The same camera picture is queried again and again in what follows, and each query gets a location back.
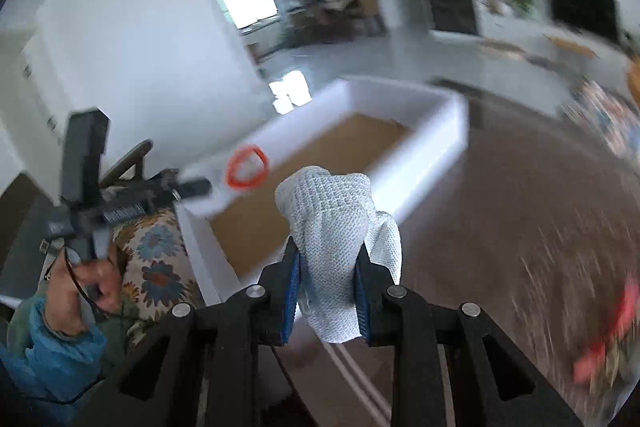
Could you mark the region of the left hand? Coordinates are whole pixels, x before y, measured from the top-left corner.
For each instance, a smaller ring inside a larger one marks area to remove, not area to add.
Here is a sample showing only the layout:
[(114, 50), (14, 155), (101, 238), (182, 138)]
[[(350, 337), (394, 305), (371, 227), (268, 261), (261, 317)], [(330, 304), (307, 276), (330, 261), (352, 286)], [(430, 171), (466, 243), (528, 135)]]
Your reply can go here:
[(96, 305), (104, 312), (115, 313), (120, 307), (122, 276), (111, 258), (72, 265), (66, 262), (65, 254), (66, 251), (61, 251), (52, 265), (44, 319), (55, 332), (75, 337), (88, 329), (81, 312), (84, 298), (77, 286), (96, 285), (99, 291), (94, 298)]

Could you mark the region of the blue sleeve left forearm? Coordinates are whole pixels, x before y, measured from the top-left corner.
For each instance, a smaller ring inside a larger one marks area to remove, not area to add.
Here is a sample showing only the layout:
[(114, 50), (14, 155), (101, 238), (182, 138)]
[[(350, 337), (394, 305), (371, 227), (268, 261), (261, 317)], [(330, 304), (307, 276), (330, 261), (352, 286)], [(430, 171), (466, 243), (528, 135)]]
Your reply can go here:
[(94, 325), (77, 336), (55, 332), (44, 319), (46, 299), (26, 301), (16, 343), (1, 348), (1, 363), (18, 395), (43, 426), (66, 426), (102, 373), (107, 340)]

